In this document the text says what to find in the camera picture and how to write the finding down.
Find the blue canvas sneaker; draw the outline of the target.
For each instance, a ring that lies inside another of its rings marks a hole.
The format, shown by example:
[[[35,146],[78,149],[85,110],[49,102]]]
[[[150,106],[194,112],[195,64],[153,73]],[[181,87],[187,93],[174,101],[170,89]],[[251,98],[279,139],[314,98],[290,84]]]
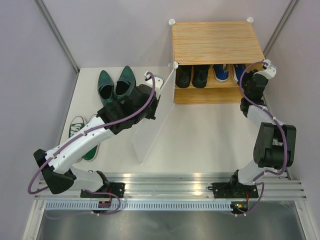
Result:
[[[244,72],[246,66],[243,63],[237,63],[233,64],[233,73],[232,73],[232,78],[235,83],[238,83],[242,73]]]
[[[224,83],[228,80],[228,77],[229,77],[228,64],[214,64],[212,68],[214,71],[214,77],[218,82]]]

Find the white cabinet door panel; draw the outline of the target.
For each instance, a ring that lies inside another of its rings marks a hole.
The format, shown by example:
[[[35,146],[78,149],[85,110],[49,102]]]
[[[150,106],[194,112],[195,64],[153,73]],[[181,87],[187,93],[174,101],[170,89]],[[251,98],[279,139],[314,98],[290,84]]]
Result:
[[[156,87],[159,103],[155,112],[155,120],[143,119],[138,124],[132,139],[133,150],[139,164],[142,164],[147,159],[174,106],[175,77],[176,71],[172,70],[166,80],[162,78],[156,79],[162,84]]]

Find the green leather shoe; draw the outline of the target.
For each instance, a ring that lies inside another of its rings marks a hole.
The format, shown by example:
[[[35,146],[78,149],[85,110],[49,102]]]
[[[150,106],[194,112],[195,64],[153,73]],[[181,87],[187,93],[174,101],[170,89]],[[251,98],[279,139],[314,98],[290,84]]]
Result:
[[[112,80],[111,76],[102,70],[98,77],[97,92],[103,106],[113,102],[119,103],[119,97],[116,94],[118,84]]]
[[[136,78],[132,71],[132,69],[126,65],[121,74],[119,79],[116,82],[116,88],[115,88],[115,99],[121,100],[126,96],[129,96],[132,92],[132,90],[136,86]]]

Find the black leather shoe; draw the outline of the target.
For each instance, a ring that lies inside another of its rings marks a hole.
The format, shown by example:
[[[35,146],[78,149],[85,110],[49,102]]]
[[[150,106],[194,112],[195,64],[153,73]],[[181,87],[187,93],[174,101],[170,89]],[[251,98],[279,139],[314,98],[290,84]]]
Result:
[[[191,65],[179,65],[176,69],[175,84],[178,88],[188,88],[191,82]]]
[[[205,88],[208,81],[208,72],[210,65],[194,65],[192,85],[195,88]]]

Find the green canvas sneaker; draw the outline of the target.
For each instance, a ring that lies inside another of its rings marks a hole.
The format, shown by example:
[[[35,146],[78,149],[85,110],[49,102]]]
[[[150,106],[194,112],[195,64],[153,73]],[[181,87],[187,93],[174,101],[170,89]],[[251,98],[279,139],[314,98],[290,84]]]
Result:
[[[76,116],[69,125],[68,137],[78,133],[86,124],[86,120],[82,116]]]
[[[87,122],[86,122],[86,119],[84,117],[81,117],[81,119],[82,119],[82,123],[81,123],[81,127],[80,128],[82,129],[87,124]],[[85,160],[87,162],[93,161],[96,158],[97,154],[98,154],[99,146],[100,145],[96,145],[94,148],[92,148],[90,151],[88,151],[85,155],[83,155],[80,160]]]

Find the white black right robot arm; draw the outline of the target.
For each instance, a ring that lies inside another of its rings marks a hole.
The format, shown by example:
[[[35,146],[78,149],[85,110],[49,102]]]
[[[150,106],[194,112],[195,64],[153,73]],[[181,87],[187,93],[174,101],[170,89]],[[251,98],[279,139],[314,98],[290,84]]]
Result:
[[[263,92],[271,79],[262,71],[244,71],[238,81],[243,95],[240,110],[259,127],[253,148],[253,160],[230,177],[228,192],[235,198],[252,191],[266,174],[282,175],[294,161],[297,129],[279,121],[263,101]]]

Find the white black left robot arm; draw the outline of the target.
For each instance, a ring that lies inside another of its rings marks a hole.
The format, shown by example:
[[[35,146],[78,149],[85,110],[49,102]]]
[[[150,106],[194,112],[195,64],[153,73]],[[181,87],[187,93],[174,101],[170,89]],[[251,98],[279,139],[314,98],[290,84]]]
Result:
[[[110,183],[101,171],[84,171],[73,165],[78,159],[121,131],[130,129],[143,119],[155,120],[160,89],[146,84],[135,86],[120,100],[103,106],[78,133],[57,147],[38,149],[34,158],[52,194],[79,189],[99,198],[108,195]]]

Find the wooden shoe cabinet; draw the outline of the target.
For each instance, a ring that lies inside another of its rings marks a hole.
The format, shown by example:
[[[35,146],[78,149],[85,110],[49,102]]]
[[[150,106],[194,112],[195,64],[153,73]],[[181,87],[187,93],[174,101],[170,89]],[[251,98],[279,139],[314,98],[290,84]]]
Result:
[[[239,86],[233,81],[234,64],[252,64],[264,59],[254,28],[246,21],[176,22],[170,19],[172,32],[173,65],[197,66],[228,65],[228,78],[218,82],[214,69],[208,70],[204,88],[190,85],[175,87],[176,104],[238,103]]]

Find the aluminium mounting rail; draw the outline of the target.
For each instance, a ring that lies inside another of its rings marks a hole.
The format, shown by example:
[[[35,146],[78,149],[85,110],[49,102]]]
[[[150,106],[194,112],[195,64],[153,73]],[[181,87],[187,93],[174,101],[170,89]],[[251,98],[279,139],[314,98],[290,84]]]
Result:
[[[212,201],[214,194],[208,190],[212,183],[228,182],[230,172],[214,173],[108,173],[110,182],[124,183],[126,200],[163,201]],[[264,201],[305,201],[303,185],[291,180],[284,173],[281,176],[266,174],[258,186]]]

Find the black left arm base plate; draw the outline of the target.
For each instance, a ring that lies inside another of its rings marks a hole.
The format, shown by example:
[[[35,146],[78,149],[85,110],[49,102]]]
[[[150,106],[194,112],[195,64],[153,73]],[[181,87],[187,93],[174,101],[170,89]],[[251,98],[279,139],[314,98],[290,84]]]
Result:
[[[110,182],[108,188],[102,187],[95,194],[89,193],[85,190],[81,190],[80,197],[83,199],[113,198],[112,195],[104,194],[111,193],[116,195],[118,198],[122,199],[125,193],[125,186],[126,184],[124,182]]]

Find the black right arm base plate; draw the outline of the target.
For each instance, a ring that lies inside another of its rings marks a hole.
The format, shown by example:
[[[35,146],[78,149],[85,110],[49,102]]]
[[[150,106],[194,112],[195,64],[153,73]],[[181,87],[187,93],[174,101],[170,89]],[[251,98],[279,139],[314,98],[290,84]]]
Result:
[[[214,182],[208,188],[213,192],[215,199],[258,199],[259,193],[255,185],[244,185],[230,182]]]

